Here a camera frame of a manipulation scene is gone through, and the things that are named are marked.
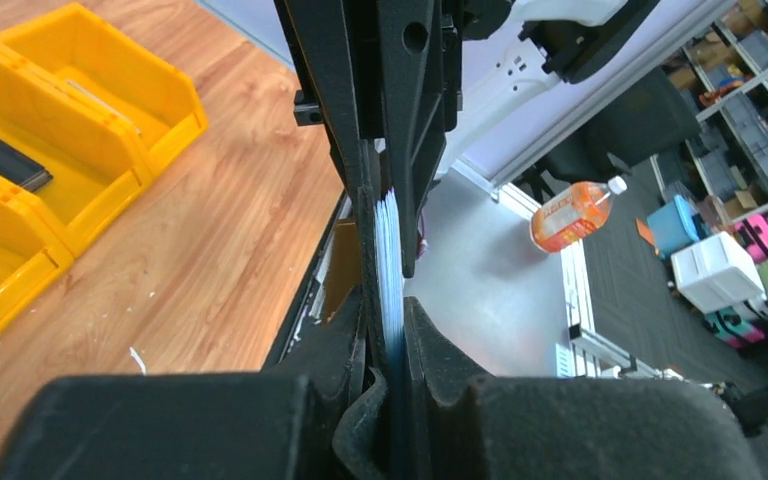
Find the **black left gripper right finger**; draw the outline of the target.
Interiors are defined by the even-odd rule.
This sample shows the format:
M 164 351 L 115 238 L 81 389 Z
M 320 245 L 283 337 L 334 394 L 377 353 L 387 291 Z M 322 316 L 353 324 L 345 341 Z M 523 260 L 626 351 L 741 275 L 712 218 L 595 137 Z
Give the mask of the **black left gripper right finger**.
M 677 380 L 500 377 L 405 302 L 421 479 L 759 479 L 724 404 Z

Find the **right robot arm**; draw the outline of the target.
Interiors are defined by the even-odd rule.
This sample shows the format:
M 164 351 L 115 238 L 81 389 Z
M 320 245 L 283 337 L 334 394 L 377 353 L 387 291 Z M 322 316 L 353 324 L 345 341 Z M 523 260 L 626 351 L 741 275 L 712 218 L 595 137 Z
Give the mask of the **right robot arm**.
M 400 270 L 436 176 L 514 110 L 596 74 L 652 1 L 279 1 L 301 87 L 354 205 L 361 271 L 375 271 L 373 207 L 393 191 Z

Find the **black leather card holder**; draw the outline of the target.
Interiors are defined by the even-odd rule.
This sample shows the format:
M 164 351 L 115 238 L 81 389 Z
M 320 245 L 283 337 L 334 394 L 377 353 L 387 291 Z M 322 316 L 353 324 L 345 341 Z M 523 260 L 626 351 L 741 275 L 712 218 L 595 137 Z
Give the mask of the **black leather card holder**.
M 413 470 L 398 205 L 362 187 L 361 281 L 322 328 L 329 479 L 406 479 Z

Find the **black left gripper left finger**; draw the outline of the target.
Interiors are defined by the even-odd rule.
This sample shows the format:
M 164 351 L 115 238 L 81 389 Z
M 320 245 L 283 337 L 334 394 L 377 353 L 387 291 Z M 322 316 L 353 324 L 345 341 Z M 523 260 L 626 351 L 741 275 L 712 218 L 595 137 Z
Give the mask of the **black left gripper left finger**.
M 362 306 L 349 293 L 258 372 L 55 379 L 11 429 L 0 479 L 337 479 Z

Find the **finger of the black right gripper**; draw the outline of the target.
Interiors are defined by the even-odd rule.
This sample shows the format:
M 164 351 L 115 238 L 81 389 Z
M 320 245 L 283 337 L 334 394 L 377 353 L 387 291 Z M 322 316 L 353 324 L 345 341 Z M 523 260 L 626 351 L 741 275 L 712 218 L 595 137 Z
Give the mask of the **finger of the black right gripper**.
M 443 1 L 376 3 L 388 175 L 398 204 L 402 273 L 414 276 L 418 214 L 446 144 L 451 116 Z
M 285 38 L 303 88 L 311 93 L 351 198 L 371 185 L 370 143 L 361 136 L 349 21 L 342 1 L 277 1 Z

